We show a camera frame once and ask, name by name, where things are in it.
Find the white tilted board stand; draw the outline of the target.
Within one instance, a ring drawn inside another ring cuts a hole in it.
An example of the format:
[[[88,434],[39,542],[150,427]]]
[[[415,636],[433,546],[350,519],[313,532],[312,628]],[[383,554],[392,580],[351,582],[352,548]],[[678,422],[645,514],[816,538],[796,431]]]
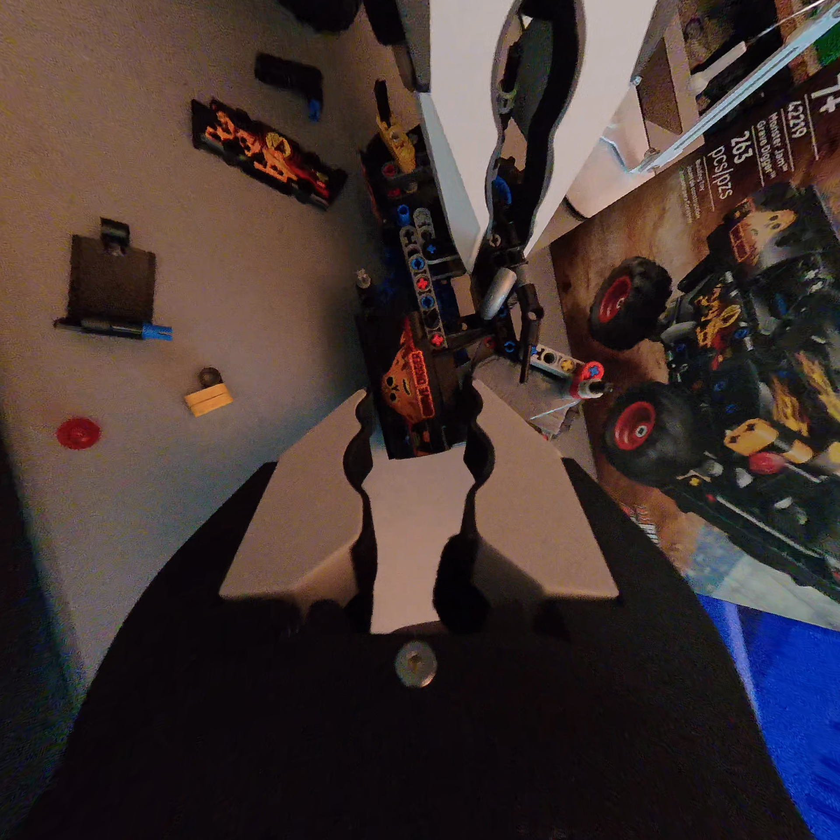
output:
[[[681,11],[686,3],[691,2],[657,2],[643,50],[633,70],[630,90],[563,200],[569,215],[580,220],[597,215],[649,177],[698,149],[712,134],[732,123],[748,105],[803,81],[820,68],[813,45],[810,51],[801,55],[801,62],[780,70],[752,91],[722,96],[714,93],[708,98],[696,95],[699,122],[666,151],[658,152],[648,143],[637,86],[644,66],[667,27],[675,18],[679,18],[683,27]]]

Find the toy set cardboard box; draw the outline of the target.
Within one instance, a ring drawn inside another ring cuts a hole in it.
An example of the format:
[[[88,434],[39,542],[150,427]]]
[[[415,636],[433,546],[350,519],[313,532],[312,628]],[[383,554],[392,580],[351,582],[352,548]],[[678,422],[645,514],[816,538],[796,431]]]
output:
[[[551,247],[598,480],[700,594],[838,631],[838,58]]]

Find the red round disc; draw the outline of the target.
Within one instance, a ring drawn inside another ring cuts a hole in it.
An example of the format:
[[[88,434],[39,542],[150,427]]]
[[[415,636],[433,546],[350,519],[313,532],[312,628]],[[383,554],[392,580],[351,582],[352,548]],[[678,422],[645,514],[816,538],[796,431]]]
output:
[[[83,416],[68,418],[56,429],[56,440],[60,446],[74,451],[93,447],[101,436],[98,423]]]

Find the black beam with blue pin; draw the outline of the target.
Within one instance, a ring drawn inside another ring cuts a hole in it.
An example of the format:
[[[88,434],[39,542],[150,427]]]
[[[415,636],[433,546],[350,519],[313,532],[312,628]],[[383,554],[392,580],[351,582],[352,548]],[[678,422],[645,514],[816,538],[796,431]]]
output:
[[[255,78],[280,91],[291,91],[305,100],[308,118],[319,122],[323,107],[323,75],[319,68],[259,52],[255,57]]]

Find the blue plastic item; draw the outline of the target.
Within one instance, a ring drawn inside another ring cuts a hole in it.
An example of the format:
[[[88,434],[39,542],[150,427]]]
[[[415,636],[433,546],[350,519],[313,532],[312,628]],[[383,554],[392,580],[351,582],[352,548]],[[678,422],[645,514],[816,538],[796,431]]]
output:
[[[742,679],[775,768],[816,838],[839,838],[839,633],[697,595]]]

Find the black orange print side panel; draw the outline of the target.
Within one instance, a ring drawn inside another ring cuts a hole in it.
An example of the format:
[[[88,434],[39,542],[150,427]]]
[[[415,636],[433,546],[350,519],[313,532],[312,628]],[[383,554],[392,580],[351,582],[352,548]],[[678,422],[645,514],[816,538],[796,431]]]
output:
[[[213,99],[191,101],[192,144],[302,204],[328,209],[348,174],[304,150],[285,133]]]

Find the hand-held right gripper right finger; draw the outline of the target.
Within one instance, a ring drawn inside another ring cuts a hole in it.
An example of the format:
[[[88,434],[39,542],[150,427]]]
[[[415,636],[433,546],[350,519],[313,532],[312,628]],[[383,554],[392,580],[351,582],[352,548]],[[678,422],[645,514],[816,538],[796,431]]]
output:
[[[434,583],[445,629],[530,629],[550,623],[562,602],[618,599],[560,452],[481,381],[466,380],[458,408],[471,485]]]

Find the toy brick monster truck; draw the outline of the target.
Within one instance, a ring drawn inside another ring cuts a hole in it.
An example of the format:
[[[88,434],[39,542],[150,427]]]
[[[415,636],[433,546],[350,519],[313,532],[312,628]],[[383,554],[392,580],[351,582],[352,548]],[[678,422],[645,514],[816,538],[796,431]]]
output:
[[[374,154],[363,163],[381,163],[374,175],[372,202],[381,211],[385,243],[396,275],[371,284],[360,271],[357,287],[363,313],[416,313],[428,341],[437,349],[470,346],[464,379],[479,363],[500,358],[512,363],[514,383],[536,371],[560,386],[559,399],[576,405],[612,390],[595,362],[579,362],[551,351],[539,340],[543,309],[532,283],[526,281],[527,260],[513,234],[507,209],[510,176],[501,175],[502,159],[490,181],[490,231],[479,249],[476,267],[467,271],[455,251],[445,223],[425,143],[395,119],[384,79],[374,83],[378,134]]]

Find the white tethered stylus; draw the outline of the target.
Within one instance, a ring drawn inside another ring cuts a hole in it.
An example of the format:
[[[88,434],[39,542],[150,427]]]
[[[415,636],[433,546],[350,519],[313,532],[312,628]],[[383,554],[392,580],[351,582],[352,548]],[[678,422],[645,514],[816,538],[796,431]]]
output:
[[[838,22],[838,2],[691,2],[681,11],[694,95],[749,92]]]

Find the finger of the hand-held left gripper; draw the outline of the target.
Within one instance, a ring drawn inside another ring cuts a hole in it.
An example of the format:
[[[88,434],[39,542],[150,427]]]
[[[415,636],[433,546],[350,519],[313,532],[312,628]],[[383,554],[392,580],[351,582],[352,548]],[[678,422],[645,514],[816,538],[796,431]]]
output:
[[[501,175],[523,257],[631,87],[656,2],[506,2],[501,27]]]
[[[489,173],[501,149],[497,79],[513,1],[398,1],[416,102],[450,236],[467,270],[490,225]]]

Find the yellow brick with grey pin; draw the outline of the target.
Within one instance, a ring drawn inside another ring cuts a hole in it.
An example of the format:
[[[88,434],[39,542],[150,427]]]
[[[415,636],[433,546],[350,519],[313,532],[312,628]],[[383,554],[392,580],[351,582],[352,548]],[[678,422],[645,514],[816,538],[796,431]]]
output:
[[[234,401],[217,368],[213,366],[202,368],[197,375],[197,380],[199,388],[184,396],[184,403],[194,417],[203,417]]]

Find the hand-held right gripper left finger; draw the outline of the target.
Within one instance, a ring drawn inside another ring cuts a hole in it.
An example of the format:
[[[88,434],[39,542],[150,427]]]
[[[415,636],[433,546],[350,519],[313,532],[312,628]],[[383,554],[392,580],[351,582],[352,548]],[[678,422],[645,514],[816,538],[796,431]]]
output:
[[[335,602],[371,630],[377,546],[364,482],[373,468],[373,396],[354,393],[289,447],[231,563],[220,596],[280,600],[302,616]]]

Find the black square panel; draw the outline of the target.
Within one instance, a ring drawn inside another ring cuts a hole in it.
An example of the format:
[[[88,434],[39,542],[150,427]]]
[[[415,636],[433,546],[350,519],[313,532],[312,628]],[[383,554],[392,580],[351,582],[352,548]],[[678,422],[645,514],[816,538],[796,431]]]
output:
[[[130,226],[101,217],[98,238],[72,235],[66,314],[57,330],[132,341],[173,340],[154,323],[156,256],[130,243]]]

